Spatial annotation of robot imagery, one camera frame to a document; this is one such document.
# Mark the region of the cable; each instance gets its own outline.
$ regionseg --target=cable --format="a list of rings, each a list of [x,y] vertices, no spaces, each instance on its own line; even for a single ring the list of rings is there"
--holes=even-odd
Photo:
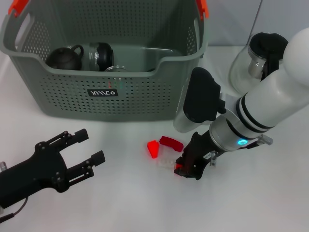
[[[250,35],[249,35],[249,38],[248,38],[248,41],[247,41],[247,44],[249,43],[250,38],[251,38],[251,36],[252,36],[252,34],[253,34],[253,30],[254,30],[254,28],[255,28],[255,24],[256,24],[257,18],[259,17],[262,4],[263,4],[263,0],[261,0],[260,5],[259,5],[259,9],[257,10],[256,16],[255,16],[255,19],[254,19],[254,22],[253,22],[253,26],[252,26],[252,28],[251,28]]]
[[[12,214],[8,214],[8,215],[5,215],[3,217],[0,217],[0,224],[11,219],[11,218],[14,218],[24,207],[25,205],[27,204],[27,201],[28,201],[28,197],[25,198],[25,202],[23,203],[23,205],[19,208],[19,210],[17,210],[15,213],[12,213]]]
[[[22,209],[25,207],[25,205],[27,204],[27,201],[28,201],[28,197],[26,197],[25,199],[25,202],[23,203],[23,205],[19,208],[19,210],[17,210],[15,213],[14,213],[14,216],[16,216],[20,211],[22,211]]]

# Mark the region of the black teapot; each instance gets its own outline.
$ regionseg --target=black teapot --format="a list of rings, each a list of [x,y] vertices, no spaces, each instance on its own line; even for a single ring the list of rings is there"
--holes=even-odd
[[[81,50],[79,55],[75,52],[77,48]],[[46,64],[54,69],[80,70],[82,69],[83,55],[84,49],[80,45],[76,45],[71,49],[62,47],[56,49],[48,56]]]

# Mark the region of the blue led light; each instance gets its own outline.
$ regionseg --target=blue led light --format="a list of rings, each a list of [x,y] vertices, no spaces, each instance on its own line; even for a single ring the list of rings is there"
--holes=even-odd
[[[245,145],[245,144],[247,144],[248,143],[248,140],[239,140],[238,141],[238,144],[239,145]]]

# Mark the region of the orange basket handle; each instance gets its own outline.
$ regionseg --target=orange basket handle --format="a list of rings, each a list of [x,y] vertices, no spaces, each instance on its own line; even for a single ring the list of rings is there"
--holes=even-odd
[[[15,9],[15,17],[19,16],[28,2],[29,0],[14,0],[8,10],[8,14],[10,14],[13,9]]]
[[[196,0],[197,1],[197,7],[199,10],[199,15],[200,15],[200,20],[204,20],[204,13],[205,17],[209,17],[209,12],[208,12],[208,6],[206,0]]]

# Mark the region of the white wall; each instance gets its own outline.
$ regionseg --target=white wall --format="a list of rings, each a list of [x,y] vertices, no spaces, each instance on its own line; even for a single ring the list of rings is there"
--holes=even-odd
[[[0,22],[13,0],[0,0]],[[210,45],[244,45],[260,0],[207,0]],[[276,32],[288,40],[309,27],[309,0],[264,0],[255,32]]]

